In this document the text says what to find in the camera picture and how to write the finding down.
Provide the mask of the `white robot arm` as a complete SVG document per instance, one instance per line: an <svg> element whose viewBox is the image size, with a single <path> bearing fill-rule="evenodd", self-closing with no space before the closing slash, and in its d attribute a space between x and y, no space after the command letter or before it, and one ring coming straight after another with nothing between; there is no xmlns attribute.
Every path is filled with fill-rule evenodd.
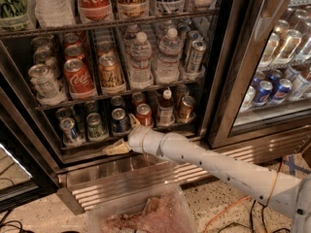
<svg viewBox="0 0 311 233"><path fill-rule="evenodd" d="M120 146L171 162L193 164L262 205L287 216L291 233L311 233L311 175L303 179L207 150L185 136L134 123Z"/></svg>

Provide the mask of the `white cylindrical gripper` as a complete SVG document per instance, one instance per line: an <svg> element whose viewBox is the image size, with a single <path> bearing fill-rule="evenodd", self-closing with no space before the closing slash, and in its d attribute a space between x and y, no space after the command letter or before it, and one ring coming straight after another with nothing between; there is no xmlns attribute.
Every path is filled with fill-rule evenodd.
<svg viewBox="0 0 311 233"><path fill-rule="evenodd" d="M160 156L160 143L164 137L163 133L154 131L150 127L140 125L140 121L134 114L129 114L130 125L134 128L128 135L127 142L119 139L112 145L104 148L102 152L106 155L124 154L132 149L139 153L148 153Z"/></svg>

